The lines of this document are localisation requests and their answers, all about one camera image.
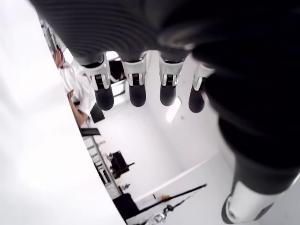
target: white wall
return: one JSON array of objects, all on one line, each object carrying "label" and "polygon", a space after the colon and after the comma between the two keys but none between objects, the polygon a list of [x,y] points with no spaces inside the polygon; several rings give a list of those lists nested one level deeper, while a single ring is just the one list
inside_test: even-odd
[{"label": "white wall", "polygon": [[217,125],[218,117],[208,101],[206,100],[206,106],[201,113],[192,113],[188,108],[196,66],[196,61],[188,56],[177,84],[177,96],[182,100],[182,106],[172,123],[168,123],[165,119],[168,107],[163,106],[159,100],[158,52],[152,54],[146,86],[147,104],[185,169],[210,158],[219,151],[219,142],[221,142]]},{"label": "white wall", "polygon": [[0,224],[122,225],[79,133],[37,14],[0,2]]},{"label": "white wall", "polygon": [[[223,155],[218,153],[174,183],[155,191],[156,197],[161,195],[172,196],[207,183],[207,187],[200,189],[192,198],[176,208],[174,212],[170,212],[165,224],[224,225],[225,223],[221,218],[221,209],[224,200],[230,193],[232,180],[233,174],[228,164],[225,162]],[[174,205],[187,196],[173,199],[168,204]],[[161,212],[166,205],[166,203],[158,205],[147,212],[127,220],[127,222],[129,225],[136,224],[143,220],[143,218]],[[255,221],[244,225],[258,224],[259,222]]]},{"label": "white wall", "polygon": [[260,219],[261,225],[298,225],[300,223],[300,180],[298,180]]},{"label": "white wall", "polygon": [[147,106],[136,108],[130,103],[105,112],[105,120],[96,123],[105,140],[99,148],[105,153],[121,151],[127,164],[135,162],[130,171],[117,181],[130,183],[125,192],[138,198],[153,188],[177,176],[183,168],[173,153]]}]

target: human hand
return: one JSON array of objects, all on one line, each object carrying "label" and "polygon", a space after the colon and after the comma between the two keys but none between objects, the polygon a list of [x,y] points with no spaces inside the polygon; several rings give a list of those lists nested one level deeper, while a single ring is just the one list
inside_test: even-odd
[{"label": "human hand", "polygon": [[68,94],[67,94],[67,98],[68,98],[69,102],[72,102],[73,91],[74,91],[74,90],[71,90],[71,91],[68,92]]},{"label": "human hand", "polygon": [[62,52],[61,52],[60,49],[55,50],[55,52],[54,52],[54,61],[55,61],[55,64],[56,64],[57,68],[61,68],[62,65],[64,64],[65,59],[64,59],[64,56],[62,55]]}]

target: robotic hand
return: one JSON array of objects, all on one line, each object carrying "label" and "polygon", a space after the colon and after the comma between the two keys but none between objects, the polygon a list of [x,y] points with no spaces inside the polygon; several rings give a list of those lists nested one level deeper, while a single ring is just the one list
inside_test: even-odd
[{"label": "robotic hand", "polygon": [[146,54],[135,61],[122,61],[125,76],[129,84],[129,96],[131,103],[141,107],[146,102]]},{"label": "robotic hand", "polygon": [[160,102],[164,106],[171,106],[176,98],[176,85],[183,66],[184,59],[170,61],[161,52],[159,60]]},{"label": "robotic hand", "polygon": [[113,106],[106,51],[121,57],[135,106],[142,106],[146,99],[141,53],[161,52],[164,105],[173,102],[186,55],[192,53],[202,63],[194,76],[189,108],[195,113],[203,109],[205,79],[206,95],[219,114],[220,132],[236,156],[232,191],[222,209],[226,223],[259,219],[297,180],[297,4],[30,1],[84,66],[104,110]]},{"label": "robotic hand", "polygon": [[110,110],[114,99],[110,79],[111,71],[106,55],[99,54],[93,63],[82,65],[82,67],[91,80],[98,106],[103,110]]},{"label": "robotic hand", "polygon": [[193,86],[188,100],[188,107],[193,113],[199,113],[204,108],[203,92],[205,79],[215,72],[214,69],[199,63],[194,73]]}]

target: black cable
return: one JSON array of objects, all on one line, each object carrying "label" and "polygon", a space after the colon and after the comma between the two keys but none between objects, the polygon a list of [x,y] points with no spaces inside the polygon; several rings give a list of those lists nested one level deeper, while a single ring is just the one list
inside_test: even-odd
[{"label": "black cable", "polygon": [[182,195],[186,195],[186,194],[188,194],[188,193],[191,193],[191,192],[193,192],[193,191],[199,190],[199,189],[204,188],[204,187],[206,187],[206,186],[207,186],[207,184],[203,184],[203,185],[201,185],[201,186],[195,187],[195,188],[193,188],[193,189],[191,189],[191,190],[185,191],[185,192],[180,193],[180,194],[178,194],[178,195],[175,195],[175,196],[172,196],[172,197],[163,199],[163,200],[161,200],[161,201],[159,201],[159,202],[157,202],[157,203],[155,203],[155,204],[153,204],[153,205],[150,205],[150,206],[148,206],[148,207],[146,207],[146,208],[140,210],[140,214],[143,213],[143,212],[145,212],[145,211],[147,211],[147,210],[149,210],[149,209],[151,209],[151,208],[153,208],[153,207],[155,207],[155,206],[157,206],[157,205],[159,205],[159,204],[161,204],[161,203],[168,202],[168,201],[170,201],[170,200],[172,200],[172,199],[174,199],[174,198],[180,197],[180,196],[182,196]]}]

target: white shirt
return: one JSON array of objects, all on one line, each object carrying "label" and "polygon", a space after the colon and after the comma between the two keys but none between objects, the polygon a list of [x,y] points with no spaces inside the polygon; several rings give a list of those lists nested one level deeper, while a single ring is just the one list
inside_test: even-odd
[{"label": "white shirt", "polygon": [[72,101],[80,102],[76,106],[78,110],[90,114],[96,103],[94,89],[81,66],[74,60],[71,64],[65,63],[63,68],[59,68],[66,93],[73,91]]}]

